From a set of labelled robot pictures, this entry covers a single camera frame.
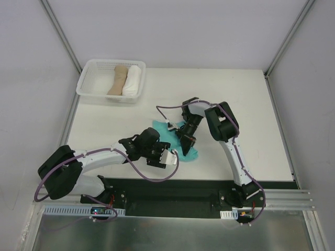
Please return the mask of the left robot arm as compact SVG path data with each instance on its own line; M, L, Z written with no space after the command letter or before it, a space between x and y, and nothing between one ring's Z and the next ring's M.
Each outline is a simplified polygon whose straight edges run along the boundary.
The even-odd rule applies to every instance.
M140 158L145 158L147 165L159 168L176 165L177 156L169 151L170 146L170 143L161 142L158 131L151 127L97 150L75 151L63 145L39 167L38 175L52 200L78 193L90 195L98 203L106 203L111 192L103 177L86 176L87 172L108 165L135 162Z

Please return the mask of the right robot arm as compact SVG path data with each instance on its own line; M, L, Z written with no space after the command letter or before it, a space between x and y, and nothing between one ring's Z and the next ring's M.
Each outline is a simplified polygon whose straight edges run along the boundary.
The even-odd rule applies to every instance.
M223 148L233 174L234 189L225 201L233 207L242 208L253 202L261 191L260 184L253 178L241 151L238 136L238 122L227 102L211 104L197 97L186 100L181 105L185 124L176 129L183 155L187 155L196 142L196 132L202 119L206 119L212 138Z

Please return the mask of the teal t-shirt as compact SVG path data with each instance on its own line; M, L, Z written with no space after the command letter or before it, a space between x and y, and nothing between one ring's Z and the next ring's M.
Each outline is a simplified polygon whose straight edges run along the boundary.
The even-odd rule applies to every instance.
M176 149L180 158L180 162L192 162L198 158L198 151L191 147L186 156L183 155L180 140L174 131L168 131L168 126L165 122L152 121L152 127L160 134L161 142L168 142L171 144L170 149Z

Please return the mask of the white plastic basket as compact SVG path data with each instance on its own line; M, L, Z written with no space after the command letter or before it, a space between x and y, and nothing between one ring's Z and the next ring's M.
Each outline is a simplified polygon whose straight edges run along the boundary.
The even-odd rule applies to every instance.
M123 65L127 68L135 65L141 69L138 90L134 96L115 96L107 94L114 83L114 68L117 65ZM76 93L96 104L104 101L134 104L138 101L142 94L145 77L146 64L142 61L91 59L88 60L83 67L77 83Z

